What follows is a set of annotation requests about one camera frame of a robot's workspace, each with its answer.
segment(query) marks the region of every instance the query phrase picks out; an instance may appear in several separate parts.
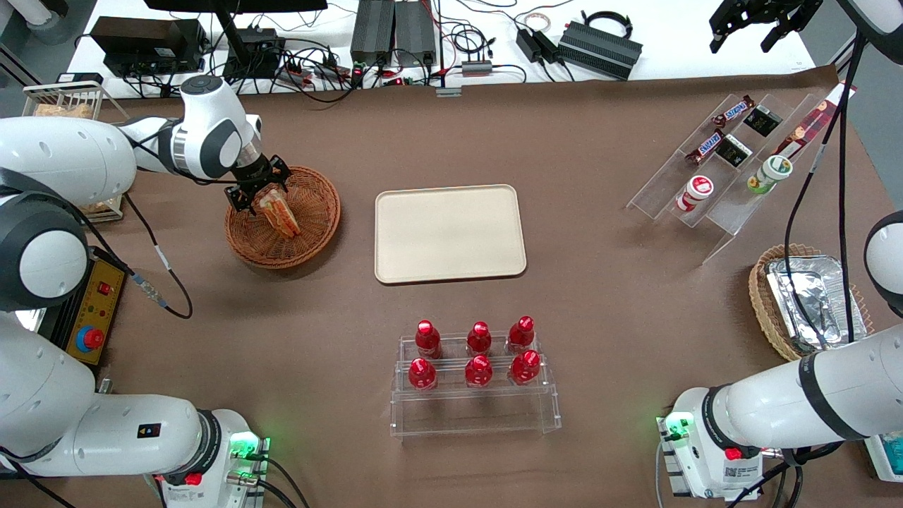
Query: round wicker basket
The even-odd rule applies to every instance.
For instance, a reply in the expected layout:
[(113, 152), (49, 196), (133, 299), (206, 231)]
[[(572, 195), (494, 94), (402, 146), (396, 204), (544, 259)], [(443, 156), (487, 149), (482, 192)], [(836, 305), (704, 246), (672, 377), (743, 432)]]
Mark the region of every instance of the round wicker basket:
[[(815, 256), (821, 253), (821, 250), (813, 249), (806, 245), (796, 243), (790, 244), (791, 256)], [(787, 334), (787, 329), (784, 326), (784, 319), (781, 317), (781, 312), (777, 308), (777, 303), (771, 295), (771, 288), (768, 286), (768, 280), (765, 277), (765, 265), (770, 261), (781, 259), (783, 257), (783, 245), (776, 245), (762, 254), (759, 261), (756, 262), (755, 266), (753, 266), (752, 270), (749, 272), (749, 299), (752, 301), (753, 310), (756, 311), (756, 318), (759, 320), (759, 326), (761, 326), (762, 332), (765, 334), (766, 338), (768, 338), (771, 346), (774, 347), (788, 362), (792, 362), (802, 358), (802, 354), (790, 341), (790, 336)], [(850, 284), (850, 291), (853, 294), (856, 305), (859, 306), (866, 330), (869, 334), (873, 334), (875, 329), (871, 325), (869, 311), (862, 302), (862, 295), (856, 290), (856, 286), (852, 284)]]
[(286, 201), (301, 234), (287, 239), (280, 235), (262, 213), (226, 211), (226, 240), (246, 263), (260, 268), (290, 268), (317, 255), (339, 227), (339, 194), (322, 174), (310, 168), (291, 166), (285, 186)]

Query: red bottle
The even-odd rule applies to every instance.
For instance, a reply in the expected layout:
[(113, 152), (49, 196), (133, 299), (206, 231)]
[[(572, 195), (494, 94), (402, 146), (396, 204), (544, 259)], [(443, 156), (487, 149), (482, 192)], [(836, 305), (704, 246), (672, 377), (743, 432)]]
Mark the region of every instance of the red bottle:
[(464, 380), (470, 388), (482, 388), (492, 380), (492, 364), (489, 358), (478, 354), (467, 362), (464, 367)]
[(505, 341), (505, 350), (508, 351), (509, 354), (521, 354), (530, 348), (534, 336), (533, 318), (529, 315), (525, 315), (524, 317), (521, 317), (517, 323), (514, 323), (514, 326), (511, 327), (511, 331), (508, 332), (508, 340)]
[(432, 390), (438, 384), (436, 368), (428, 360), (414, 358), (411, 368), (407, 372), (407, 380), (418, 390)]
[(417, 352), (424, 358), (439, 360), (442, 358), (442, 343), (439, 340), (439, 330), (427, 320), (417, 325), (417, 334), (414, 336), (417, 343)]
[(489, 334), (489, 326), (478, 321), (473, 324), (473, 329), (467, 334), (467, 353), (470, 356), (489, 354), (492, 345), (492, 335)]
[(514, 384), (525, 385), (539, 375), (539, 353), (528, 349), (515, 357), (508, 369), (508, 380)]

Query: qr code label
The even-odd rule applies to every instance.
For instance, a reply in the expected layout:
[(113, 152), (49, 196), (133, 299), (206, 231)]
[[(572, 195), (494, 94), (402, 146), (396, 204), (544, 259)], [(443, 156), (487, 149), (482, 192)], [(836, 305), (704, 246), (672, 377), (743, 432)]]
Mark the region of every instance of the qr code label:
[(759, 477), (759, 461), (730, 460), (724, 461), (724, 482), (749, 484)]

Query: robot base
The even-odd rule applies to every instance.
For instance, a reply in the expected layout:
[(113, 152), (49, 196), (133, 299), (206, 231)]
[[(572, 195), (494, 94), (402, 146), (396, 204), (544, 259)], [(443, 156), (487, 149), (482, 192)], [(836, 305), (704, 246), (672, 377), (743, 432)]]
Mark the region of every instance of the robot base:
[(245, 419), (230, 409), (215, 409), (213, 416), (222, 428), (219, 452), (213, 465), (197, 485), (163, 484), (163, 499), (168, 508), (257, 508), (263, 503), (255, 487), (226, 483), (229, 472), (258, 473), (258, 463), (235, 457), (238, 452), (264, 454), (267, 439), (251, 432)]
[[(762, 455), (753, 458), (728, 460), (724, 450), (715, 445), (703, 423), (703, 398), (707, 388), (691, 388), (677, 398), (674, 410), (658, 426), (666, 455), (666, 467), (675, 495), (715, 498), (733, 501), (744, 487), (755, 484), (762, 475)], [(671, 434), (684, 437), (664, 441)], [(753, 501), (759, 492), (752, 492), (744, 500)]]

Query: red emergency stop button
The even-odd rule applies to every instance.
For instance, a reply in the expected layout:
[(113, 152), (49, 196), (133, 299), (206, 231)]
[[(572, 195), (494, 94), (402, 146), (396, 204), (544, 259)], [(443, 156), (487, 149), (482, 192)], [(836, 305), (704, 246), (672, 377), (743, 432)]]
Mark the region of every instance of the red emergency stop button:
[(743, 452), (739, 451), (737, 448), (728, 448), (724, 450), (724, 456), (727, 457), (728, 460), (739, 460), (743, 458)]
[(104, 343), (104, 333), (97, 328), (91, 328), (85, 333), (85, 347), (95, 350)]

